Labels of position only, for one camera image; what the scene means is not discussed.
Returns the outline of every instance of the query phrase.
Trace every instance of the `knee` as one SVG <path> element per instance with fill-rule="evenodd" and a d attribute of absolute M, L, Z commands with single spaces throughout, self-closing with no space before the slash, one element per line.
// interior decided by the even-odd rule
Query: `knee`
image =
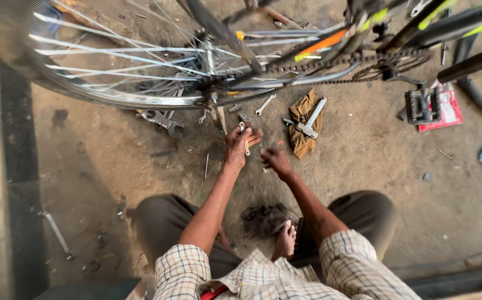
<path fill-rule="evenodd" d="M 376 215 L 392 217 L 397 214 L 395 204 L 389 197 L 376 191 L 358 191 L 352 195 L 357 196 L 357 201 L 372 208 Z"/>
<path fill-rule="evenodd" d="M 391 217 L 396 213 L 393 202 L 382 193 L 375 191 L 357 191 L 336 199 L 328 207 L 331 211 L 359 209 L 371 216 Z"/>
<path fill-rule="evenodd" d="M 132 212 L 132 220 L 160 220 L 173 205 L 174 195 L 154 195 L 143 199 Z"/>

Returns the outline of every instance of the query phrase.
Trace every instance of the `brown cloth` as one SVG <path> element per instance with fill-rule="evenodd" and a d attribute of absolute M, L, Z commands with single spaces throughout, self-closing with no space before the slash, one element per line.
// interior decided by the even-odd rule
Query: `brown cloth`
<path fill-rule="evenodd" d="M 318 97 L 315 95 L 315 89 L 311 89 L 306 95 L 300 98 L 293 105 L 289 106 L 289 110 L 293 114 L 293 119 L 297 122 L 306 124 L 309 119 L 309 112 L 318 102 Z M 320 132 L 323 127 L 323 112 L 319 113 L 317 119 L 313 123 L 313 129 L 316 132 Z M 291 141 L 291 147 L 293 147 L 293 153 L 299 158 L 303 159 L 304 155 L 309 150 L 313 152 L 317 140 L 314 140 L 304 133 L 297 130 L 297 125 L 289 126 L 289 140 Z"/>

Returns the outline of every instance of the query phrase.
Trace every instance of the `checkered sleeve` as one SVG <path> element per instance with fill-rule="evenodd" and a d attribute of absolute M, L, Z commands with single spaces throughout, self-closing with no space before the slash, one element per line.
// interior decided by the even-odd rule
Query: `checkered sleeve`
<path fill-rule="evenodd" d="M 210 262 L 202 249 L 175 245 L 156 260 L 154 299 L 199 299 L 197 286 L 210 279 Z"/>
<path fill-rule="evenodd" d="M 340 231 L 325 238 L 319 255 L 328 285 L 348 297 L 366 295 L 372 299 L 420 299 L 378 262 L 374 247 L 354 230 Z"/>

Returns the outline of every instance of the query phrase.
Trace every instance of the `gray pants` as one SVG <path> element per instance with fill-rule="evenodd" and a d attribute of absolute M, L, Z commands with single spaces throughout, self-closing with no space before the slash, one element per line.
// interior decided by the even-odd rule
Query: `gray pants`
<path fill-rule="evenodd" d="M 152 268 L 158 257 L 177 244 L 197 209 L 176 195 L 151 196 L 139 203 L 132 217 L 132 227 L 137 231 L 138 240 Z M 395 207 L 389 198 L 373 191 L 359 191 L 337 199 L 328 209 L 348 228 L 364 235 L 374 245 L 381 260 L 395 228 Z M 225 276 L 242 261 L 218 241 L 213 244 L 209 259 L 212 278 Z M 302 218 L 297 233 L 297 247 L 290 262 L 296 267 L 311 264 L 321 277 L 319 251 Z"/>

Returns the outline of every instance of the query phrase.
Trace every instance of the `hammer head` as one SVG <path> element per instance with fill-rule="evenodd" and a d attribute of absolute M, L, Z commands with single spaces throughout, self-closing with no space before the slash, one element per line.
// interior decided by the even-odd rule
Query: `hammer head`
<path fill-rule="evenodd" d="M 317 139 L 317 136 L 319 135 L 316 131 L 313 130 L 313 128 L 311 128 L 311 126 L 306 126 L 302 123 L 297 124 L 297 130 L 312 139 Z"/>

